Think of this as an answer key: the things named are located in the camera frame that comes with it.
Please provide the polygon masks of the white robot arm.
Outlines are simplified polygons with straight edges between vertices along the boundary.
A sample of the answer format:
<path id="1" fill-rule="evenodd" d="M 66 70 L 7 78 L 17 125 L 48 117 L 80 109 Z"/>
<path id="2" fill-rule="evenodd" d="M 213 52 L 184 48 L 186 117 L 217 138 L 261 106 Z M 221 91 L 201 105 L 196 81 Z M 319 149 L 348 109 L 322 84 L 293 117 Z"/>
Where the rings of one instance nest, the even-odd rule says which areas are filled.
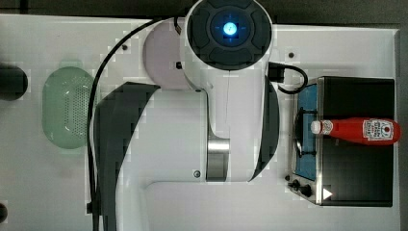
<path id="1" fill-rule="evenodd" d="M 96 227 L 148 231 L 154 183 L 249 182 L 278 142 L 272 21 L 257 0 L 197 0 L 179 35 L 188 86 L 126 82 L 96 106 Z"/>

